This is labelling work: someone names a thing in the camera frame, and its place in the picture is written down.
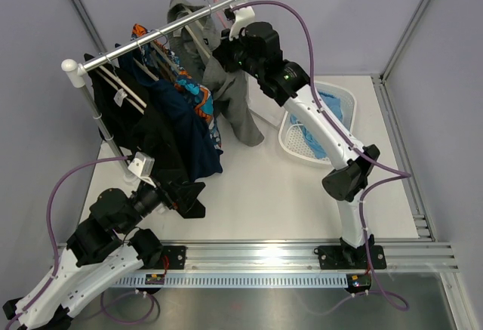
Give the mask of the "grey knit shorts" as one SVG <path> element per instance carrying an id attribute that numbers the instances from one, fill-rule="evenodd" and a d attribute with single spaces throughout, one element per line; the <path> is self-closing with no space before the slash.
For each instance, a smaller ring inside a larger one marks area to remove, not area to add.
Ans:
<path id="1" fill-rule="evenodd" d="M 245 73 L 226 72 L 212 56 L 213 50 L 220 44 L 220 32 L 215 22 L 206 16 L 188 25 L 206 44 L 211 57 L 208 59 L 198 51 L 184 27 L 168 35 L 171 50 L 180 58 L 188 73 L 211 92 L 214 99 L 214 114 L 224 116 L 238 140 L 247 146 L 259 145 L 263 142 L 264 136 L 249 110 L 248 82 Z"/>

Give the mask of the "pink clothes hanger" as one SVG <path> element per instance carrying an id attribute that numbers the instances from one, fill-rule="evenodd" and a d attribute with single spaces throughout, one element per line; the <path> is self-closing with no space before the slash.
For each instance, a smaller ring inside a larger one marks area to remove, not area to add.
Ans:
<path id="1" fill-rule="evenodd" d="M 221 23 L 221 25 L 224 29 L 230 28 L 229 21 L 226 19 L 226 16 L 223 13 L 223 11 L 217 11 L 216 15 L 217 15 L 217 18 L 220 21 L 220 23 Z"/>

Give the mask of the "light blue shorts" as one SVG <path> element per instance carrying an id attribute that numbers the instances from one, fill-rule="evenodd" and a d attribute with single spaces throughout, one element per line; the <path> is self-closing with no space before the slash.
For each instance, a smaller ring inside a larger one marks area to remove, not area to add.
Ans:
<path id="1" fill-rule="evenodd" d="M 334 91 L 327 92 L 326 88 L 328 88 L 328 85 L 316 83 L 316 87 L 320 98 L 325 102 L 330 111 L 339 121 L 343 122 L 346 120 L 348 124 L 345 127 L 350 128 L 353 108 L 348 108 L 349 119 L 345 119 L 341 96 L 334 95 Z M 301 156 L 310 157 L 313 160 L 328 159 L 325 148 L 313 137 L 312 133 L 306 129 L 306 126 L 302 124 L 297 116 L 293 114 L 288 115 L 288 121 L 290 122 L 290 126 L 288 127 L 285 141 L 292 151 Z"/>

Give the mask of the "white hanger with grey shorts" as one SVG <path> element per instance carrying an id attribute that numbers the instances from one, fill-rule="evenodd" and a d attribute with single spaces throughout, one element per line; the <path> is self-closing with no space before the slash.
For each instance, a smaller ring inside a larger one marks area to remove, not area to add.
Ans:
<path id="1" fill-rule="evenodd" d="M 201 52 L 206 58 L 210 58 L 211 57 L 211 53 L 210 51 L 207 49 L 207 46 L 204 42 L 202 42 L 198 36 L 195 34 L 195 31 L 189 26 L 189 25 L 186 25 L 184 26 L 184 29 L 190 34 L 190 36 L 192 37 L 192 40 L 194 41 L 197 49 L 199 52 Z"/>

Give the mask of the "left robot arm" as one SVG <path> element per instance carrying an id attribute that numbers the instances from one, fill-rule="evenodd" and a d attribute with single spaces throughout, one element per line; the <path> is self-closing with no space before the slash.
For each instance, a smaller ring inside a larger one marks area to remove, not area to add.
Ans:
<path id="1" fill-rule="evenodd" d="M 139 269 L 167 272 L 183 260 L 164 247 L 150 229 L 138 224 L 165 205 L 185 219 L 203 218 L 198 200 L 203 183 L 153 186 L 145 182 L 127 196 L 123 190 L 104 190 L 90 214 L 54 256 L 54 266 L 22 298 L 5 302 L 8 323 L 21 329 L 67 329 L 71 321 L 98 295 L 124 275 Z"/>

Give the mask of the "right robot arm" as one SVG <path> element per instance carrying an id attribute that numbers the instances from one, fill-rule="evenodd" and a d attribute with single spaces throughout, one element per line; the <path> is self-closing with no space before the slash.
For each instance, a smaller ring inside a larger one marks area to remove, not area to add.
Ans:
<path id="1" fill-rule="evenodd" d="M 296 116 L 325 150 L 333 169 L 321 185 L 337 203 L 342 235 L 338 246 L 315 250 L 321 264 L 370 268 L 374 237 L 359 207 L 380 155 L 377 146 L 364 146 L 350 138 L 349 130 L 330 111 L 305 70 L 284 59 L 279 35 L 270 23 L 251 23 L 238 36 L 231 29 L 223 30 L 213 55 L 226 71 L 242 70 L 255 78 L 261 91 Z"/>

